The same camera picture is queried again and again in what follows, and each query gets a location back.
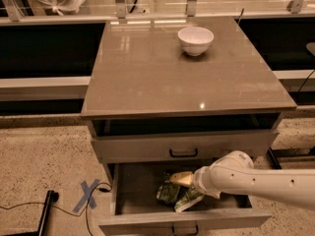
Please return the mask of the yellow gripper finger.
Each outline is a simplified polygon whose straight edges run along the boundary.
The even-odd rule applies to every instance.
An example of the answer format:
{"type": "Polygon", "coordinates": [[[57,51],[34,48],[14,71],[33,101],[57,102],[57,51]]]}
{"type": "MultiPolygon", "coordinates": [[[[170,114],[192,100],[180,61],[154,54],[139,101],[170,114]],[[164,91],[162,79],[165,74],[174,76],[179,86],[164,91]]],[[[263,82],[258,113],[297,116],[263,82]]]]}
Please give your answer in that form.
{"type": "Polygon", "coordinates": [[[191,171],[174,173],[170,176],[169,181],[173,184],[190,188],[193,183],[193,173],[191,171]]]}

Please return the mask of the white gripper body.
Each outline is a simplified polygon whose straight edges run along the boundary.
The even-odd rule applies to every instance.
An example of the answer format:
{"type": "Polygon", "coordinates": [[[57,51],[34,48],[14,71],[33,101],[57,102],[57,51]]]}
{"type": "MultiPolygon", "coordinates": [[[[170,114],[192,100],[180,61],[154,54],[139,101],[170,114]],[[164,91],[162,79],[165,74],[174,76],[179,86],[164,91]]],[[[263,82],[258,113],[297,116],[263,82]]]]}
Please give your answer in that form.
{"type": "Polygon", "coordinates": [[[193,186],[198,192],[206,196],[215,199],[218,199],[221,196],[221,191],[212,184],[210,166],[203,166],[194,172],[193,186]]]}

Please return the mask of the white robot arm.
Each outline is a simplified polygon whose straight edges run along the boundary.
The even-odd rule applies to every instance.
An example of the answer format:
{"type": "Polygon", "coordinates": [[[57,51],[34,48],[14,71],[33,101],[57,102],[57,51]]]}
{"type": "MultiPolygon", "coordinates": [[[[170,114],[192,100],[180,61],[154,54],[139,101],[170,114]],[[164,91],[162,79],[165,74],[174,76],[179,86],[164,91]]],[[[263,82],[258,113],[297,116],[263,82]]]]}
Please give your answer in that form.
{"type": "Polygon", "coordinates": [[[195,172],[174,173],[170,181],[216,199],[221,193],[245,195],[315,210],[314,169],[255,169],[253,160],[241,150],[195,172]]]}

